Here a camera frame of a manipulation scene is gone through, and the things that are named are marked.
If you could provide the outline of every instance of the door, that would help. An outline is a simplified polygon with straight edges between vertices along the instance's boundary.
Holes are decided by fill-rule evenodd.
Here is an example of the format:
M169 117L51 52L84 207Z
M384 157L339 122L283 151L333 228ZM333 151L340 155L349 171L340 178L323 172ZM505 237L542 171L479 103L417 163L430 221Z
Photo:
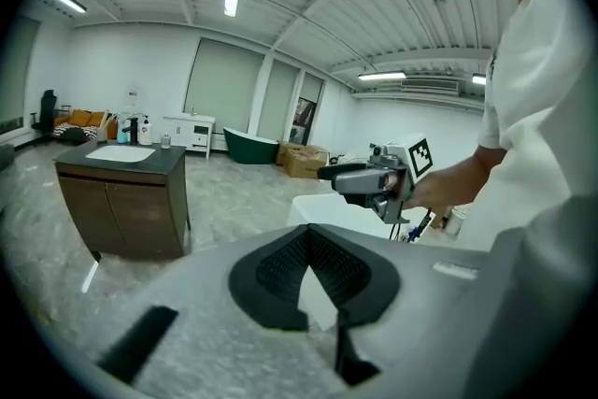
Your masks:
M66 206L90 251L126 254L127 246L112 215L104 181L59 176Z
M106 182L106 192L131 255L182 255L165 186Z
M299 98L292 121L289 141L299 145L307 145L311 124L314 121L317 104L305 98Z

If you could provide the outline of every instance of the orange cushion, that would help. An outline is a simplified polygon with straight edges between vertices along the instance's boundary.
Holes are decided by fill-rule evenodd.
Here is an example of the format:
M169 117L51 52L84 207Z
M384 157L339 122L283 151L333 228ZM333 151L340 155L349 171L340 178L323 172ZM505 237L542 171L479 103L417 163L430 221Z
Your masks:
M92 113L87 110L73 110L68 122L75 126L86 126L91 117Z
M94 111L94 113L92 113L89 121L87 122L86 126L100 126L100 123L102 122L103 118L104 118L103 111Z

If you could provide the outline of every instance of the white sink basin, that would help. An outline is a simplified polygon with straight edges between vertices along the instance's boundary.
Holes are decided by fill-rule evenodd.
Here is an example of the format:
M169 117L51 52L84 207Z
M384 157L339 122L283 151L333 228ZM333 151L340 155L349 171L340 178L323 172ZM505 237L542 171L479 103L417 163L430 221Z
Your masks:
M95 160L109 160L111 162L123 162L126 164L132 164L134 162L141 162L148 158L154 150L152 149L141 149L140 147L127 147L125 145L108 145L92 151L89 155L85 155L87 158L93 158Z

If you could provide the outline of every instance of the black strip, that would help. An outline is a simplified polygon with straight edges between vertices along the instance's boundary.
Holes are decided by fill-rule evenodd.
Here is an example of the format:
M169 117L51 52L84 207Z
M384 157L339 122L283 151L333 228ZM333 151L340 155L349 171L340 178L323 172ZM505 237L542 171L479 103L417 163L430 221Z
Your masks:
M98 362L98 366L130 384L177 315L177 311L166 306L152 307Z
M380 370L368 361L359 358L349 335L349 317L346 311L338 311L336 321L336 358L335 372L342 377L347 384L355 386L372 376L380 373Z

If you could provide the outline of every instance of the white cabinet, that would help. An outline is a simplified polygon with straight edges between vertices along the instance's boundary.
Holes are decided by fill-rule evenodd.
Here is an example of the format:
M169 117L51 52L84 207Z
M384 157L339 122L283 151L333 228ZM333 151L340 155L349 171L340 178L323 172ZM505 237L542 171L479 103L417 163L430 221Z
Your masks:
M201 151L209 158L214 117L181 113L164 117L164 132L172 139L172 144L190 151Z

